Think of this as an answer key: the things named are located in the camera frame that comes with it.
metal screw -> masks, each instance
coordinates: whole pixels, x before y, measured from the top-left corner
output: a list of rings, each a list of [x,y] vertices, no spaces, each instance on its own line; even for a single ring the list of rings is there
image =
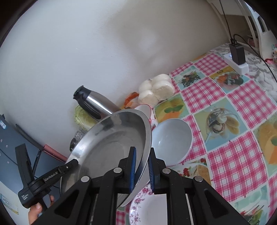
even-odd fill
[[[202,181],[203,181],[203,177],[201,177],[201,176],[195,176],[194,179],[195,179],[197,182],[202,182]]]
[[[88,182],[89,181],[89,177],[88,176],[84,176],[84,177],[81,178],[81,181],[84,182],[84,183]]]
[[[122,169],[120,167],[114,168],[115,173],[121,173]]]
[[[169,168],[164,168],[164,169],[163,169],[163,173],[165,173],[165,174],[169,174],[170,171],[171,171],[171,170],[170,170]]]

human hand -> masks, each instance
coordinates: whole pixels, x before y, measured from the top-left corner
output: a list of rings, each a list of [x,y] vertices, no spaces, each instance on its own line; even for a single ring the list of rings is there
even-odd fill
[[[54,196],[50,195],[50,206],[54,204]],[[31,225],[33,222],[36,221],[36,219],[38,218],[38,215],[41,213],[42,211],[42,206],[40,203],[37,203],[33,206],[31,206],[30,211],[28,212],[28,219],[29,219],[29,224]]]

plate with pink flowers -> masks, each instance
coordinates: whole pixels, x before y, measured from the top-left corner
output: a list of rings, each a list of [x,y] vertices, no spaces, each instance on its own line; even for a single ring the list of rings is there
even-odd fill
[[[166,194],[154,195],[147,184],[132,200],[129,221],[130,225],[167,225]]]

table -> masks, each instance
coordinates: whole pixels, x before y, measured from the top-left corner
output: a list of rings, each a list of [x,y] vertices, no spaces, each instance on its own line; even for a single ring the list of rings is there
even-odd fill
[[[277,208],[277,84],[249,52],[250,72],[240,76],[222,59],[228,52],[221,45],[171,72],[175,94],[155,115],[159,123],[183,119],[193,132],[188,156],[170,168],[201,175],[251,224],[264,225]],[[129,207],[118,208],[118,225],[129,224]]]

black power adapter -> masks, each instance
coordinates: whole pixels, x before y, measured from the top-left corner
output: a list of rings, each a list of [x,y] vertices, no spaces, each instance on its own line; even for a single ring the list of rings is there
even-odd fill
[[[231,50],[231,55],[232,55],[232,60],[238,64],[244,64],[245,63],[245,53],[244,53],[244,48],[241,44],[229,44],[230,50]]]

